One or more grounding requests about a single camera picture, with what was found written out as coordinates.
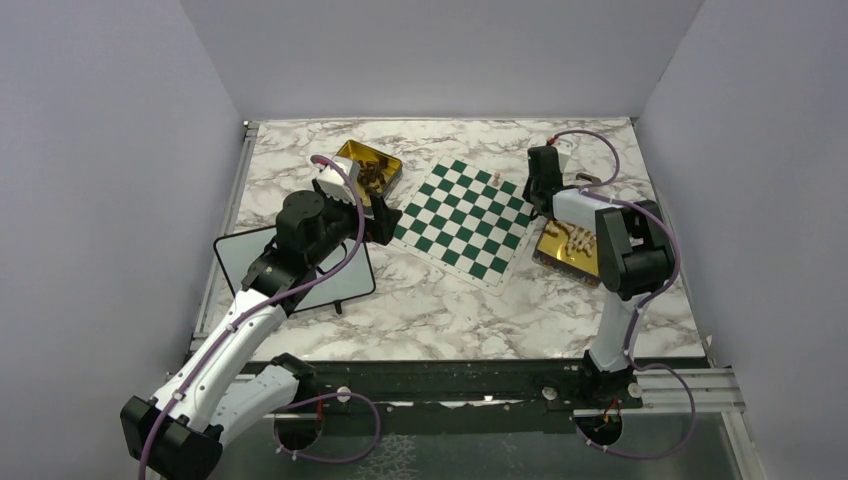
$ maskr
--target marble surface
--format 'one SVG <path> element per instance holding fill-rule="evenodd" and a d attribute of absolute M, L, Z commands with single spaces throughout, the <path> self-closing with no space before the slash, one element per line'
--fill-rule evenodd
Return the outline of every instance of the marble surface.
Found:
<path fill-rule="evenodd" d="M 585 128 L 607 136 L 622 158 L 619 181 L 603 193 L 626 200 L 654 198 L 630 121 L 545 120 L 291 120 L 260 126 L 238 213 L 236 231 L 271 225 L 285 196 L 311 189 L 317 173 L 308 157 L 332 155 L 354 139 L 400 158 L 404 177 L 388 203 L 399 206 L 423 182 L 430 164 L 451 155 L 523 185 L 526 150 L 552 133 Z M 588 136 L 557 144 L 571 153 L 565 174 L 612 173 L 606 147 Z M 371 246 L 377 289 L 345 303 L 293 315 L 254 354 L 269 360 L 290 352 L 305 360 L 425 360 L 581 357 L 597 333 L 604 291 L 577 284 L 531 259 L 544 220 L 524 250 L 506 292 L 495 297 L 439 268 L 388 246 Z M 208 329 L 223 317 L 232 296 L 220 285 Z M 701 356 L 703 349 L 680 281 L 648 309 L 637 356 Z"/>

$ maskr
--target purple cable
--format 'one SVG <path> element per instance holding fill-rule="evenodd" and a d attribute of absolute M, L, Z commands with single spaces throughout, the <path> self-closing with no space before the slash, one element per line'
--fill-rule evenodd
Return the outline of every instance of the purple cable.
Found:
<path fill-rule="evenodd" d="M 153 426 L 150 428 L 150 432 L 147 434 L 147 438 L 144 441 L 144 448 L 141 449 L 141 456 L 138 460 L 139 480 L 145 480 L 147 473 L 147 462 L 150 459 L 150 451 L 153 448 L 153 440 L 156 438 L 156 434 L 159 432 L 159 428 L 161 428 L 162 423 L 164 423 L 165 419 L 168 417 L 168 413 L 170 413 L 171 410 L 177 405 L 178 400 L 175 397 L 182 396 L 183 394 L 185 394 L 186 389 L 188 389 L 189 385 L 191 385 L 197 375 L 200 374 L 200 371 L 203 370 L 203 367 L 205 367 L 206 364 L 209 363 L 209 360 L 212 358 L 215 352 L 218 351 L 218 349 L 224 343 L 224 340 L 226 340 L 231 333 L 238 331 L 238 327 L 259 310 L 262 310 L 268 305 L 279 303 L 281 300 L 284 300 L 292 295 L 298 294 L 304 290 L 308 290 L 321 282 L 329 280 L 330 277 L 339 273 L 342 268 L 344 268 L 348 263 L 350 263 L 351 260 L 353 260 L 354 255 L 356 255 L 356 252 L 359 250 L 359 246 L 362 245 L 362 237 L 365 235 L 365 210 L 362 207 L 362 199 L 359 198 L 359 195 L 356 194 L 356 186 L 353 184 L 353 181 L 350 179 L 350 177 L 345 175 L 344 171 L 338 165 L 336 165 L 332 160 L 328 159 L 327 157 L 324 157 L 323 155 L 313 155 L 312 157 L 310 157 L 310 161 L 319 165 L 327 165 L 328 167 L 335 170 L 336 173 L 338 173 L 342 177 L 342 180 L 344 180 L 345 185 L 347 185 L 347 188 L 350 189 L 351 192 L 353 192 L 353 200 L 356 204 L 356 214 L 359 219 L 359 228 L 356 231 L 356 242 L 354 243 L 353 248 L 350 250 L 350 252 L 348 252 L 347 256 L 345 256 L 345 258 L 341 262 L 339 262 L 338 265 L 331 268 L 326 275 L 316 278 L 315 280 L 305 283 L 299 287 L 295 287 L 291 290 L 286 290 L 285 292 L 274 295 L 268 300 L 265 300 L 264 302 L 253 306 L 233 321 L 232 326 L 234 328 L 232 331 L 224 330 L 221 332 L 220 335 L 218 335 L 218 338 L 215 339 L 215 341 L 212 343 L 212 346 L 209 347 L 209 349 L 206 350 L 206 353 L 204 353 L 200 360 L 197 361 L 197 365 L 195 365 L 194 369 L 192 369 L 192 371 L 189 372 L 188 375 L 186 375 L 185 380 L 183 380 L 183 383 L 181 383 L 179 388 L 177 388 L 177 390 L 174 392 L 174 396 L 172 396 L 171 400 L 165 405 L 165 408 L 162 409 L 162 412 L 159 413 L 159 416 L 156 417 L 156 420 L 153 422 Z"/>
<path fill-rule="evenodd" d="M 380 412 L 377 410 L 377 406 L 374 405 L 374 402 L 372 402 L 368 397 L 366 397 L 364 395 L 360 395 L 360 394 L 354 393 L 354 392 L 327 393 L 327 394 L 324 394 L 324 395 L 318 395 L 317 397 L 312 397 L 312 398 L 306 399 L 302 402 L 297 402 L 297 403 L 292 403 L 290 405 L 286 405 L 285 407 L 283 407 L 283 410 L 291 410 L 292 408 L 299 408 L 299 407 L 302 407 L 304 405 L 309 405 L 310 403 L 323 402 L 324 400 L 326 400 L 328 398 L 337 398 L 337 397 L 358 398 L 358 399 L 362 400 L 363 402 L 367 403 L 368 406 L 371 407 L 371 411 L 374 412 L 374 430 L 375 430 L 374 431 L 374 438 L 371 439 L 371 443 L 369 443 L 368 446 L 365 447 L 365 450 L 357 453 L 356 455 L 354 455 L 352 457 L 347 457 L 347 458 L 324 458 L 324 457 L 316 457 L 314 455 L 309 455 L 308 453 L 299 453 L 299 451 L 297 451 L 297 450 L 292 451 L 292 450 L 289 450 L 288 448 L 284 447 L 282 440 L 280 440 L 280 435 L 277 432 L 277 429 L 274 428 L 274 439 L 277 440 L 277 446 L 279 447 L 279 449 L 277 450 L 277 453 L 285 452 L 289 455 L 292 455 L 293 459 L 305 458 L 307 460 L 312 460 L 314 462 L 331 463 L 331 464 L 334 464 L 334 465 L 342 465 L 342 464 L 345 464 L 345 463 L 353 463 L 357 460 L 362 460 L 363 458 L 367 457 L 371 452 L 373 452 L 374 449 L 377 448 L 377 444 L 380 442 L 380 430 L 382 429 L 382 427 L 380 426 Z"/>
<path fill-rule="evenodd" d="M 672 249 L 672 252 L 674 253 L 674 266 L 673 266 L 672 271 L 671 271 L 671 276 L 659 289 L 652 292 L 650 295 L 643 298 L 642 300 L 640 300 L 636 304 L 636 308 L 633 310 L 633 315 L 630 317 L 630 323 L 627 324 L 627 332 L 624 335 L 624 344 L 622 345 L 622 351 L 624 352 L 624 358 L 627 360 L 627 363 L 629 363 L 630 366 L 633 367 L 634 370 L 636 370 L 638 372 L 645 372 L 645 371 L 648 371 L 648 370 L 666 370 L 674 378 L 676 378 L 677 381 L 679 381 L 680 384 L 683 385 L 683 389 L 686 391 L 686 395 L 689 397 L 689 408 L 690 408 L 690 415 L 691 415 L 691 422 L 689 423 L 689 429 L 686 431 L 686 435 L 684 435 L 683 439 L 681 439 L 680 442 L 677 443 L 677 445 L 669 448 L 668 450 L 666 450 L 664 452 L 660 452 L 660 453 L 639 454 L 639 453 L 624 452 L 624 451 L 621 451 L 621 450 L 616 450 L 614 448 L 608 448 L 604 445 L 600 445 L 600 444 L 590 440 L 586 436 L 586 434 L 583 433 L 582 430 L 580 430 L 580 428 L 577 429 L 577 432 L 580 434 L 581 437 L 583 437 L 584 440 L 586 440 L 586 444 L 589 445 L 590 447 L 593 447 L 597 450 L 600 450 L 604 453 L 608 453 L 608 454 L 615 456 L 615 457 L 628 458 L 628 459 L 631 459 L 631 460 L 657 460 L 657 459 L 660 459 L 660 458 L 665 458 L 665 457 L 668 457 L 670 455 L 674 455 L 675 453 L 680 451 L 680 449 L 682 449 L 687 443 L 689 443 L 689 441 L 692 439 L 692 436 L 695 433 L 695 423 L 696 423 L 696 419 L 697 419 L 697 413 L 695 411 L 695 397 L 692 395 L 692 389 L 689 388 L 689 384 L 686 383 L 686 380 L 684 380 L 683 377 L 680 376 L 679 373 L 674 371 L 674 369 L 669 367 L 668 365 L 665 365 L 665 364 L 662 364 L 662 363 L 652 363 L 652 364 L 645 365 L 645 366 L 637 365 L 636 361 L 633 359 L 633 349 L 631 348 L 631 346 L 632 346 L 632 343 L 633 343 L 633 335 L 634 335 L 635 330 L 636 330 L 636 324 L 639 322 L 639 316 L 642 314 L 642 311 L 644 311 L 646 306 L 653 299 L 657 298 L 660 294 L 664 293 L 669 288 L 671 288 L 671 285 L 674 283 L 675 280 L 677 280 L 677 277 L 680 275 L 680 247 L 677 244 L 677 239 L 675 238 L 674 234 L 672 234 L 671 229 L 669 229 L 668 226 L 666 226 L 662 222 L 662 220 L 657 218 L 651 212 L 645 210 L 644 208 L 640 207 L 639 205 L 636 205 L 635 203 L 628 202 L 628 201 L 625 201 L 625 200 L 611 199 L 611 198 L 605 197 L 603 195 L 598 195 L 597 193 L 593 193 L 593 192 L 589 191 L 590 188 L 597 188 L 597 187 L 602 187 L 602 186 L 605 186 L 605 185 L 610 185 L 610 184 L 612 184 L 612 182 L 615 181 L 615 179 L 618 177 L 618 173 L 621 171 L 621 158 L 618 156 L 618 151 L 615 149 L 615 147 L 613 146 L 613 144 L 609 140 L 607 140 L 603 135 L 601 135 L 599 133 L 591 132 L 591 131 L 588 131 L 588 130 L 566 130 L 566 131 L 563 131 L 563 132 L 559 132 L 556 135 L 554 135 L 553 137 L 551 137 L 550 140 L 548 140 L 548 145 L 552 145 L 553 142 L 555 142 L 556 139 L 558 139 L 560 136 L 568 135 L 568 134 L 586 134 L 586 135 L 591 135 L 591 136 L 601 140 L 602 142 L 604 142 L 607 145 L 607 147 L 609 147 L 609 149 L 612 151 L 613 157 L 615 158 L 615 170 L 613 171 L 612 176 L 608 180 L 606 180 L 605 182 L 601 182 L 601 183 L 597 183 L 597 184 L 593 184 L 593 185 L 586 185 L 586 186 L 581 187 L 580 188 L 580 194 L 585 195 L 589 198 L 594 198 L 595 200 L 600 200 L 602 202 L 611 203 L 613 205 L 632 208 L 632 209 L 636 210 L 637 212 L 641 213 L 642 215 L 644 215 L 645 217 L 647 217 L 648 220 L 654 222 L 654 224 L 656 224 L 660 229 L 662 229 L 663 233 L 665 233 L 666 236 L 669 238 L 669 243 L 671 244 L 671 249 Z"/>
<path fill-rule="evenodd" d="M 554 142 L 556 142 L 556 140 L 559 137 L 561 137 L 563 135 L 573 135 L 573 134 L 582 134 L 582 135 L 589 135 L 589 136 L 595 137 L 598 140 L 604 142 L 607 145 L 607 147 L 609 147 L 610 151 L 612 151 L 612 156 L 615 157 L 615 170 L 613 170 L 612 176 L 610 176 L 610 178 L 608 180 L 601 182 L 601 183 L 596 183 L 593 186 L 594 187 L 604 187 L 604 186 L 609 185 L 612 182 L 614 182 L 615 179 L 618 178 L 618 172 L 621 171 L 621 159 L 618 157 L 618 150 L 616 150 L 615 147 L 612 145 L 612 143 L 609 140 L 607 140 L 607 137 L 601 135 L 600 133 L 595 133 L 591 130 L 583 130 L 583 129 L 564 130 L 562 132 L 557 133 L 553 137 L 551 137 L 547 141 L 547 144 L 553 145 Z"/>

